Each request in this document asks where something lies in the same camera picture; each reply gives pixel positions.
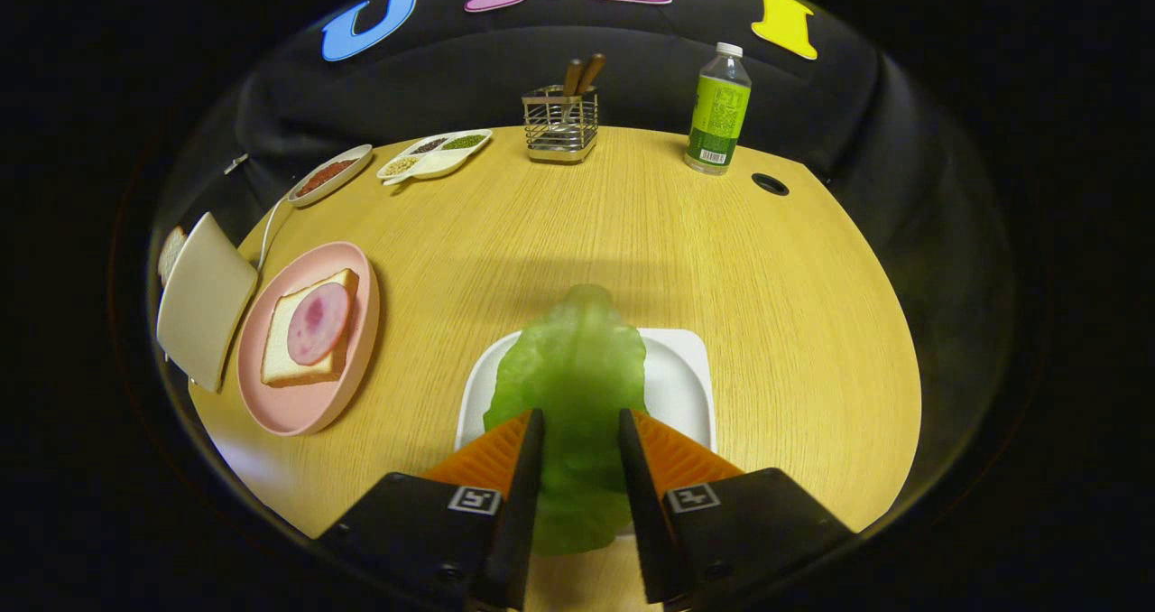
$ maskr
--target utensil holder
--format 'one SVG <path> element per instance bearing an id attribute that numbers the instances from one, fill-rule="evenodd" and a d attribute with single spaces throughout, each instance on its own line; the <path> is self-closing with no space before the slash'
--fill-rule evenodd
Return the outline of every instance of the utensil holder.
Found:
<path id="1" fill-rule="evenodd" d="M 582 163 L 597 143 L 597 87 L 565 97 L 560 84 L 522 95 L 529 158 Z"/>

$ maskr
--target green beans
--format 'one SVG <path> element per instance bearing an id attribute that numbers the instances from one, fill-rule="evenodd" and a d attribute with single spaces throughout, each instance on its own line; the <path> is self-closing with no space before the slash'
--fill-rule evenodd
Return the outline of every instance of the green beans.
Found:
<path id="1" fill-rule="evenodd" d="M 446 143 L 442 150 L 465 150 L 465 148 L 474 147 L 474 144 L 482 142 L 484 139 L 485 136 L 482 134 L 462 135 L 461 139 L 450 140 L 449 143 Z"/>

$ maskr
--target small white dish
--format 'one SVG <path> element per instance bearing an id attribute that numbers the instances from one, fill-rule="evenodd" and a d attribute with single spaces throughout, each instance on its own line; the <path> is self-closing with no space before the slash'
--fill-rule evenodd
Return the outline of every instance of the small white dish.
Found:
<path id="1" fill-rule="evenodd" d="M 462 147 L 460 150 L 446 150 L 446 144 L 453 143 L 457 139 L 464 139 L 467 135 L 482 135 L 483 139 L 478 143 L 471 144 L 471 147 Z M 405 150 L 389 159 L 389 163 L 381 165 L 381 169 L 377 171 L 377 177 L 383 180 L 381 185 L 396 185 L 409 179 L 437 179 L 439 176 L 446 176 L 455 171 L 455 169 L 461 167 L 461 164 L 465 163 L 469 156 L 475 155 L 476 151 L 485 147 L 492 136 L 493 132 L 487 130 L 487 128 L 470 128 L 470 130 L 454 130 L 450 134 L 425 136 L 425 139 L 420 139 L 418 142 L 405 147 Z M 424 147 L 426 143 L 432 143 L 437 139 L 445 140 L 437 148 L 433 148 L 433 150 L 417 151 L 418 148 Z M 385 172 L 395 161 L 404 159 L 407 156 L 417 159 L 417 163 L 413 163 L 401 172 Z"/>
<path id="2" fill-rule="evenodd" d="M 304 208 L 304 206 L 313 204 L 313 202 L 323 200 L 323 197 L 331 195 L 336 188 L 341 188 L 342 185 L 348 184 L 352 177 L 358 176 L 358 173 L 365 169 L 365 165 L 367 165 L 368 161 L 372 158 L 373 147 L 367 143 L 355 147 L 349 151 L 342 151 L 341 155 L 336 155 L 334 158 L 325 161 L 325 163 L 313 167 L 313 172 L 308 172 L 305 176 L 305 179 L 298 180 L 297 185 L 293 185 L 292 189 L 290 189 L 288 201 L 290 204 L 297 206 L 297 208 L 300 209 Z M 353 161 L 353 164 L 343 169 L 343 171 L 338 172 L 337 176 L 334 176 L 333 179 L 326 180 L 325 184 L 311 189 L 311 192 L 306 193 L 305 196 L 297 196 L 297 193 L 300 193 L 300 188 L 304 188 L 305 184 L 308 184 L 316 172 L 321 172 L 322 169 L 329 167 L 330 164 L 341 163 L 341 161 Z"/>
<path id="3" fill-rule="evenodd" d="M 646 344 L 646 409 L 654 418 L 717 451 L 714 428 L 714 390 L 706 344 L 688 329 L 639 328 Z M 498 365 L 521 331 L 487 348 L 465 382 L 457 416 L 454 451 L 485 432 L 482 416 L 490 409 Z"/>
<path id="4" fill-rule="evenodd" d="M 219 389 L 229 344 L 255 288 L 256 270 L 206 212 L 173 262 L 156 316 L 156 341 L 204 389 Z"/>

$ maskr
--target bread slice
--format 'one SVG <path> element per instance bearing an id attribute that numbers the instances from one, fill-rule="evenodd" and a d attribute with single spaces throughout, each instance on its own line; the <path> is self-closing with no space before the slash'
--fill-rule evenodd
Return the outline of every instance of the bread slice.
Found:
<path id="1" fill-rule="evenodd" d="M 264 341 L 264 357 L 261 358 L 261 382 L 269 387 L 296 387 L 300 385 L 315 385 L 315 382 L 333 382 L 341 378 L 345 368 L 345 348 L 349 345 L 349 331 L 342 333 L 337 345 L 331 352 L 322 357 L 320 361 L 310 366 L 301 366 L 289 357 L 289 323 L 292 321 L 293 312 L 305 296 L 316 290 L 321 284 L 341 283 L 349 298 L 357 294 L 358 276 L 350 269 L 343 269 L 328 278 L 310 284 L 301 291 L 293 291 L 292 294 L 281 296 L 276 306 L 273 307 L 273 321 L 269 323 L 269 336 Z"/>
<path id="2" fill-rule="evenodd" d="M 169 237 L 164 238 L 164 245 L 161 246 L 161 255 L 157 259 L 157 274 L 161 274 L 161 288 L 169 284 L 169 275 L 172 274 L 172 268 L 177 264 L 177 255 L 180 254 L 180 249 L 185 246 L 188 238 L 185 234 L 185 230 L 177 226 L 177 229 L 170 230 Z"/>

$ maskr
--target green bottle label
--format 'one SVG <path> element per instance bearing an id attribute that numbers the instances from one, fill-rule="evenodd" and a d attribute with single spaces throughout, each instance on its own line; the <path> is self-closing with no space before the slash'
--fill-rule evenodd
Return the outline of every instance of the green bottle label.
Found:
<path id="1" fill-rule="evenodd" d="M 750 87 L 699 76 L 686 150 L 691 158 L 710 165 L 730 164 L 748 103 Z"/>

